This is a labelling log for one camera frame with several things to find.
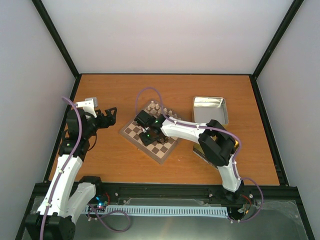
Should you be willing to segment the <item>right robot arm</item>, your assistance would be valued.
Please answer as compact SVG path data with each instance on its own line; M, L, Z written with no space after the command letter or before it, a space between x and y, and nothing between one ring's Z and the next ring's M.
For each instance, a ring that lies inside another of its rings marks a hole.
M220 174L225 199L231 203L238 200L244 185L236 163L241 143L238 137L226 131L217 120L194 123L165 114L154 117L141 110L134 121L142 127L139 137L145 146L154 142L162 143L173 137L198 144L203 151L204 160L216 167Z

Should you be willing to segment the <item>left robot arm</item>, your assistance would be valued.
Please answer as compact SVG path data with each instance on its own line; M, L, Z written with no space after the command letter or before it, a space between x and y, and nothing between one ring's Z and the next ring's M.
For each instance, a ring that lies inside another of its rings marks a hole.
M103 198L104 188L98 176L84 176L74 193L72 187L87 152L89 139L99 129L116 123L117 108L102 113L94 107L72 109L66 117L65 137L59 151L57 166L48 191L35 213L25 219L25 227L33 240L72 240L76 223L92 201Z

